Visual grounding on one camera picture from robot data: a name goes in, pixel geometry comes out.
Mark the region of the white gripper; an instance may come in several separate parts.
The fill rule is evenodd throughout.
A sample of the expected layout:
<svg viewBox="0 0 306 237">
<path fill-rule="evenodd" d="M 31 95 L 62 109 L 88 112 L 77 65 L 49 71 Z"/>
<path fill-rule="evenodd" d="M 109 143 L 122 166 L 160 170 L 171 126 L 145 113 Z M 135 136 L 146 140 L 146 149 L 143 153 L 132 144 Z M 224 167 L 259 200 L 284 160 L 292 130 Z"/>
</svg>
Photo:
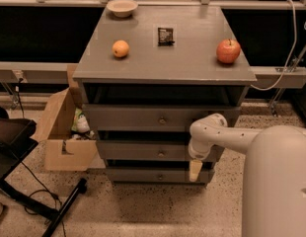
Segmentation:
<svg viewBox="0 0 306 237">
<path fill-rule="evenodd" d="M 198 142 L 196 140 L 191 140 L 189 143 L 189 155 L 192 159 L 190 161 L 189 167 L 189 177 L 191 182 L 196 182 L 198 179 L 198 175 L 202 168 L 202 162 L 200 160 L 204 160 L 207 158 L 211 150 L 211 147 L 208 144 Z"/>
</svg>

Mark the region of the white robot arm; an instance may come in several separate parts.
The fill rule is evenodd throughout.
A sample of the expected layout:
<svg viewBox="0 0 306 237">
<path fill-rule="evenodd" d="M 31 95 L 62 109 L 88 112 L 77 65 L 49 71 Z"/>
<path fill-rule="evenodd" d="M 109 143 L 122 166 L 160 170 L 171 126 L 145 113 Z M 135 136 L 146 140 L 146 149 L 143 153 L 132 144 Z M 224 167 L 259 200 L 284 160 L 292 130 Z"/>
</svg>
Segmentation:
<svg viewBox="0 0 306 237">
<path fill-rule="evenodd" d="M 245 155 L 242 237 L 306 237 L 306 128 L 230 127 L 221 114 L 190 127 L 190 180 L 214 145 Z"/>
</svg>

